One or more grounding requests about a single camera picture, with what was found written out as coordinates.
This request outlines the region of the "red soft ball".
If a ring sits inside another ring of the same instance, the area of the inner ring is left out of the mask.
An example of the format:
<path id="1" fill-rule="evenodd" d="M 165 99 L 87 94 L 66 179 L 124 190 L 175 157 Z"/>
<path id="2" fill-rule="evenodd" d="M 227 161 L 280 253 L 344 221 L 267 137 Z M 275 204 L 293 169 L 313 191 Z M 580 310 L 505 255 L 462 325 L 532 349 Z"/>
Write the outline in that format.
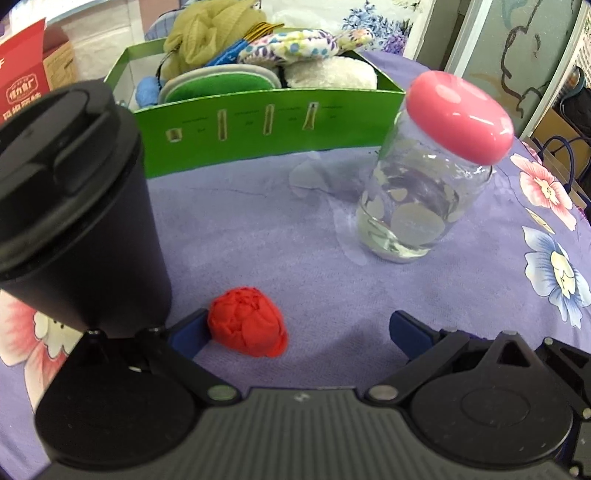
<path id="1" fill-rule="evenodd" d="M 287 350 L 283 313 L 252 287 L 230 289 L 215 298 L 207 317 L 214 341 L 252 357 L 279 357 Z"/>

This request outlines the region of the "cream fluffy towel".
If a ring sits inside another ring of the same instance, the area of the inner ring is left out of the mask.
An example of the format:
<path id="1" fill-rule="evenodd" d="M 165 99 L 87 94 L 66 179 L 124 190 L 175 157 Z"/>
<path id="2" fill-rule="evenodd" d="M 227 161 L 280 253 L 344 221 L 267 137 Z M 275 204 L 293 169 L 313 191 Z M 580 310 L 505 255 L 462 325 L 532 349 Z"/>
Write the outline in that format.
<path id="1" fill-rule="evenodd" d="M 345 56 L 287 65 L 283 77 L 288 87 L 297 89 L 376 90 L 378 87 L 372 66 Z"/>

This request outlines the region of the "olive green mesh sponge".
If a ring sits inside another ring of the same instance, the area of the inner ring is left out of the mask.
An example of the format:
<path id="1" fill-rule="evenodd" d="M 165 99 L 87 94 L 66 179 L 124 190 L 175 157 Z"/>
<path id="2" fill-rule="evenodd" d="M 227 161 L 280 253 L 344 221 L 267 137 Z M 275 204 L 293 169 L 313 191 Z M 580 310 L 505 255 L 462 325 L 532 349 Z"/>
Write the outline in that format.
<path id="1" fill-rule="evenodd" d="M 266 14 L 253 0 L 198 1 L 185 8 L 174 21 L 163 51 L 169 55 L 160 77 L 171 80 L 200 68 L 236 41 L 250 28 L 266 21 Z"/>

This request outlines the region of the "floral patterned soft pouch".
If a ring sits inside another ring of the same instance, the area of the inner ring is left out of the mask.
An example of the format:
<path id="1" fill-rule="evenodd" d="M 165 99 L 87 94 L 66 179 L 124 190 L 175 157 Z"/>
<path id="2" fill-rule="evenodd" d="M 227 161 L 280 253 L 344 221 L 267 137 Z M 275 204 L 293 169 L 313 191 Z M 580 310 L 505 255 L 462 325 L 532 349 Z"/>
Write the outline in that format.
<path id="1" fill-rule="evenodd" d="M 236 62 L 268 67 L 319 61 L 366 46 L 374 39 L 374 33 L 367 28 L 335 35 L 322 29 L 274 33 L 249 43 Z"/>

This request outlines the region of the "blue fluffy towel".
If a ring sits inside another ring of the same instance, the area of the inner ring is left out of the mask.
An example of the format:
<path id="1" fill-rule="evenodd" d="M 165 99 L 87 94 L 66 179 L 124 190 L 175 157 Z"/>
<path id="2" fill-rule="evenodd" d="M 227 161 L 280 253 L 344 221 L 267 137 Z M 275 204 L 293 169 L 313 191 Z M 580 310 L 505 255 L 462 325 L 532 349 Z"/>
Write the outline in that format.
<path id="1" fill-rule="evenodd" d="M 159 103 L 159 95 L 166 81 L 155 76 L 142 78 L 135 90 L 135 101 L 139 109 L 156 106 Z"/>

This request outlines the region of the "purple floral tablecloth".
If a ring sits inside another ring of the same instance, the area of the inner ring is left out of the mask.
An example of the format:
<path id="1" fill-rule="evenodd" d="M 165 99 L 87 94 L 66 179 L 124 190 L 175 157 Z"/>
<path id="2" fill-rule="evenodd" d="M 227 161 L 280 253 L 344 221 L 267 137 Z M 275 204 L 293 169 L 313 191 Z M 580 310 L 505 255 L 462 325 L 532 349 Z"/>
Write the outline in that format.
<path id="1" fill-rule="evenodd" d="M 5 479 L 586 479 L 560 463 L 573 410 L 535 350 L 590 354 L 590 226 L 572 182 L 514 137 L 486 189 L 423 258 L 383 259 L 356 208 L 385 141 L 149 178 L 171 283 L 167 328 L 230 289 L 283 313 L 287 350 L 213 340 L 194 357 L 242 401 L 112 406 L 87 395 L 87 333 L 1 287 Z M 374 406 L 404 367 L 390 318 L 531 348 L 529 406 Z"/>

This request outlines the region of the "black lidded coffee cup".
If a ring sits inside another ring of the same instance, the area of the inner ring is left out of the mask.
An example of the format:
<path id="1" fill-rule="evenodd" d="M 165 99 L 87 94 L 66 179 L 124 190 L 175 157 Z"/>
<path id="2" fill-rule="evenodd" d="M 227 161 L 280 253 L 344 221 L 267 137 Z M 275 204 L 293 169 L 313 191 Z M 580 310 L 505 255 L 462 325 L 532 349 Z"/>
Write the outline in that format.
<path id="1" fill-rule="evenodd" d="M 113 337 L 168 316 L 142 137 L 99 80 L 55 90 L 1 127 L 1 287 Z"/>

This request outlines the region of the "clear jar pink lid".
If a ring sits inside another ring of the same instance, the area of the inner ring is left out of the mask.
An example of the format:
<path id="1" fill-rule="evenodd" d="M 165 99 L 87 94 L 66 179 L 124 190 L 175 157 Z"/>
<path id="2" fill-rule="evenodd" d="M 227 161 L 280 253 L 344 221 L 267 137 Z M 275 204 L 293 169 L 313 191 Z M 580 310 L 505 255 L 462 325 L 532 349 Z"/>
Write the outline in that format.
<path id="1" fill-rule="evenodd" d="M 511 118 L 486 92 L 447 72 L 419 75 L 356 208 L 363 244 L 397 263 L 425 257 L 486 189 L 513 140 Z"/>

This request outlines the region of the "green cardboard box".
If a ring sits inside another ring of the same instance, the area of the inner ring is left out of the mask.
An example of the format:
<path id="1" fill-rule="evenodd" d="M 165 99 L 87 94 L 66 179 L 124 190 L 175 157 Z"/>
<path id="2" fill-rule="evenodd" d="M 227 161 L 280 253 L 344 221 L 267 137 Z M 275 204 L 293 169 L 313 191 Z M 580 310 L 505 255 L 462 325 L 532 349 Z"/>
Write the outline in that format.
<path id="1" fill-rule="evenodd" d="M 280 89 L 214 95 L 140 109 L 137 83 L 155 73 L 162 40 L 126 48 L 106 75 L 133 111 L 147 177 L 304 151 L 380 145 L 405 92 L 383 71 L 375 90 Z"/>

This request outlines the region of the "red cracker box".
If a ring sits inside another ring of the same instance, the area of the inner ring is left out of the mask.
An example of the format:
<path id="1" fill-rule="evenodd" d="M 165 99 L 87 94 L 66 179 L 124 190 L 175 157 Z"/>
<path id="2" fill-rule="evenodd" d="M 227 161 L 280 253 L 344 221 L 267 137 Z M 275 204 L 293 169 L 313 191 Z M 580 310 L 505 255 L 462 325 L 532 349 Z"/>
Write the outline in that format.
<path id="1" fill-rule="evenodd" d="M 73 46 L 59 26 L 41 19 L 1 44 L 0 119 L 78 81 Z"/>

